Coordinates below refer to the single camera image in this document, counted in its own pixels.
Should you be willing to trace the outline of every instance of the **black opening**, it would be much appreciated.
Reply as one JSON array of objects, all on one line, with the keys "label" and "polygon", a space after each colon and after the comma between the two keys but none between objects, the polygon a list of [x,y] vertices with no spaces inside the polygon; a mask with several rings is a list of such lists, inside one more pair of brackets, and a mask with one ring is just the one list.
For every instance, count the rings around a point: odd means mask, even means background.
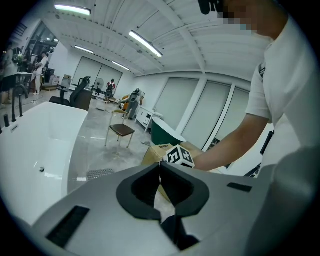
[{"label": "black opening", "polygon": [[46,236],[55,245],[64,248],[90,210],[74,207],[60,223]]},{"label": "black opening", "polygon": [[247,193],[249,193],[252,189],[252,186],[242,185],[242,184],[233,183],[233,182],[229,183],[227,185],[227,187],[235,189],[235,190],[241,190],[241,191],[247,192]]}]

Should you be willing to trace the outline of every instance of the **man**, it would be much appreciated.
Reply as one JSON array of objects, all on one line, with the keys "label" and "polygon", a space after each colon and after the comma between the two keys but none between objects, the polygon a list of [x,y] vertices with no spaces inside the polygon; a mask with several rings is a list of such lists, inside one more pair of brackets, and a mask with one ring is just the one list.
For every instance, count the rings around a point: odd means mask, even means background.
[{"label": "man", "polygon": [[12,42],[9,42],[3,59],[2,103],[4,104],[12,103],[13,88],[16,86],[15,74],[18,72],[18,65],[13,62],[14,51],[12,46]]},{"label": "man", "polygon": [[116,89],[116,84],[115,84],[115,80],[112,79],[111,82],[108,82],[106,84],[107,86],[107,90],[109,90],[109,88],[111,89],[111,91],[113,92]]},{"label": "man", "polygon": [[110,98],[114,95],[113,91],[116,89],[115,80],[112,79],[111,82],[106,84],[105,97],[110,101]]},{"label": "man", "polygon": [[223,10],[274,41],[254,72],[242,123],[218,145],[196,157],[195,168],[209,171],[235,162],[254,146],[267,123],[274,124],[274,135],[261,167],[276,164],[301,146],[285,110],[317,73],[316,56],[293,18],[272,0],[224,0]]},{"label": "man", "polygon": [[35,65],[36,70],[33,72],[31,81],[35,79],[35,92],[33,95],[39,95],[40,93],[40,86],[41,86],[41,75],[44,67],[48,63],[48,57],[47,57],[47,52],[43,51],[41,54],[42,60],[40,63]]},{"label": "man", "polygon": [[125,111],[129,113],[131,110],[129,115],[130,120],[133,120],[133,118],[135,117],[139,103],[140,103],[140,106],[142,106],[144,98],[145,98],[145,93],[139,88],[137,88],[133,93],[131,93],[130,97],[119,101],[120,103],[129,102],[129,105]]}]

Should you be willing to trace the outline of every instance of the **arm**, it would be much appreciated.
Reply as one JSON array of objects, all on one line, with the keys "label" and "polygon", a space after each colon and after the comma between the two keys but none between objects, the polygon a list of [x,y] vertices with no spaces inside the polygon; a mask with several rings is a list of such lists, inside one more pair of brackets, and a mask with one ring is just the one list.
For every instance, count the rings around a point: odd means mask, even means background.
[{"label": "arm", "polygon": [[247,114],[235,131],[194,159],[194,168],[210,171],[238,160],[256,144],[268,121],[267,118]]}]

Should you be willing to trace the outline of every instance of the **fluorescent light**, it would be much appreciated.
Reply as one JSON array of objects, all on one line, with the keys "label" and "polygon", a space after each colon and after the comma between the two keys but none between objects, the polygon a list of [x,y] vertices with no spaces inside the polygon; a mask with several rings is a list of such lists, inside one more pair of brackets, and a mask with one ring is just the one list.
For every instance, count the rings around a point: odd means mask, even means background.
[{"label": "fluorescent light", "polygon": [[88,50],[88,49],[82,48],[80,46],[75,46],[75,48],[82,50],[82,51],[85,51],[85,52],[88,52],[88,53],[91,53],[91,54],[94,54],[94,52],[92,50]]},{"label": "fluorescent light", "polygon": [[130,31],[129,36],[133,37],[135,40],[139,41],[145,47],[147,47],[151,52],[153,52],[157,57],[162,57],[162,53],[159,52],[156,48],[154,48],[150,43],[148,43],[145,39],[143,39],[140,35],[138,35],[134,31]]},{"label": "fluorescent light", "polygon": [[127,68],[127,67],[125,67],[125,66],[122,66],[122,65],[120,65],[119,63],[116,63],[115,61],[112,61],[112,63],[113,63],[113,64],[116,64],[116,65],[118,65],[118,66],[120,66],[121,68],[123,68],[123,69],[125,69],[125,70],[130,71],[130,69],[129,69],[129,68]]},{"label": "fluorescent light", "polygon": [[62,5],[62,4],[55,4],[54,7],[57,10],[69,11],[78,14],[90,15],[91,10],[83,7],[76,7],[76,6],[69,6],[69,5]]}]

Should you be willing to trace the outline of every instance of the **white cabinet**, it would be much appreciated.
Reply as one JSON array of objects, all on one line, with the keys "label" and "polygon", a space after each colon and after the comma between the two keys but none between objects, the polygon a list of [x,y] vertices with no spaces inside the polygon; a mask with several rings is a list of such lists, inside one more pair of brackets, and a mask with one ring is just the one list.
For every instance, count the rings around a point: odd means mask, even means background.
[{"label": "white cabinet", "polygon": [[136,115],[135,122],[139,122],[140,124],[145,127],[144,132],[147,132],[149,128],[151,128],[152,118],[162,118],[162,114],[154,112],[153,110],[147,109],[143,106],[141,106],[138,110],[138,114]]}]

